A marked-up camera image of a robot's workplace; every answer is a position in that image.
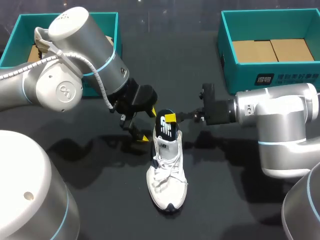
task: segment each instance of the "white shoelace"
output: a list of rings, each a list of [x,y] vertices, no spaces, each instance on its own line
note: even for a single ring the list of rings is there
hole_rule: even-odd
[[[156,155],[153,157],[159,164],[158,168],[155,170],[154,180],[156,183],[153,184],[153,187],[159,187],[163,182],[166,182],[169,177],[175,178],[182,183],[188,184],[186,179],[182,179],[182,176],[179,175],[181,172],[182,165],[180,164],[181,157],[181,148],[178,148],[178,153],[174,158],[163,159],[161,158],[159,150],[156,150]]]

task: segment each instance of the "cardboard box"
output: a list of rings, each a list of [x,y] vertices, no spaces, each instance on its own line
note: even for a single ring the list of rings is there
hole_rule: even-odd
[[[41,27],[47,29],[51,22],[59,16],[60,13],[44,13],[44,14],[20,14],[9,41],[4,49],[0,59],[0,69],[7,69],[23,64],[37,58],[33,46],[35,28]],[[119,17],[117,12],[91,12],[90,15],[96,21],[106,36],[113,38],[114,49],[118,55],[122,56],[122,40],[119,29]],[[98,97],[96,91],[89,86],[85,77],[82,79],[83,96]]]
[[[312,83],[320,91],[317,9],[222,11],[217,47],[230,94]]]

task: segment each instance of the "robotic arm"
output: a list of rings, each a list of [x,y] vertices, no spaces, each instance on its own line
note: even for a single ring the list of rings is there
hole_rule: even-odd
[[[137,112],[156,116],[157,93],[130,77],[129,69],[86,9],[71,8],[48,29],[37,27],[34,40],[46,53],[45,58],[0,71],[0,111],[28,104],[57,112],[72,109],[82,97],[84,77],[111,113],[122,114],[121,128],[135,140],[148,141],[132,120]]]
[[[237,92],[235,99],[215,100],[213,84],[203,84],[198,114],[207,125],[256,126],[263,172],[273,178],[303,177],[319,162],[320,137],[306,139],[319,100],[310,83]]]

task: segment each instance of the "teal box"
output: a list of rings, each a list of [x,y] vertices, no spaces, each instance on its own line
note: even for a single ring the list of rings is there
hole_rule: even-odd
[[[18,17],[9,41],[4,49],[0,59],[0,69],[7,69],[26,63],[34,44],[35,28],[49,28],[51,22],[59,16],[60,13],[44,14],[20,14]],[[101,28],[106,36],[113,38],[114,49],[118,55],[122,56],[122,41],[119,29],[119,18],[117,12],[91,12],[95,22]],[[83,96],[97,97],[97,92],[82,80]]]
[[[304,39],[314,61],[238,62],[233,41],[277,39]],[[320,91],[318,9],[222,11],[217,47],[230,94],[296,83]]]

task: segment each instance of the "white sneaker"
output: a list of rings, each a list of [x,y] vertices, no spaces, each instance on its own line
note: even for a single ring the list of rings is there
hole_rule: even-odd
[[[184,172],[182,132],[177,123],[166,123],[165,109],[158,113],[153,130],[151,166],[146,172],[146,182],[155,205],[166,212],[175,212],[187,195]]]

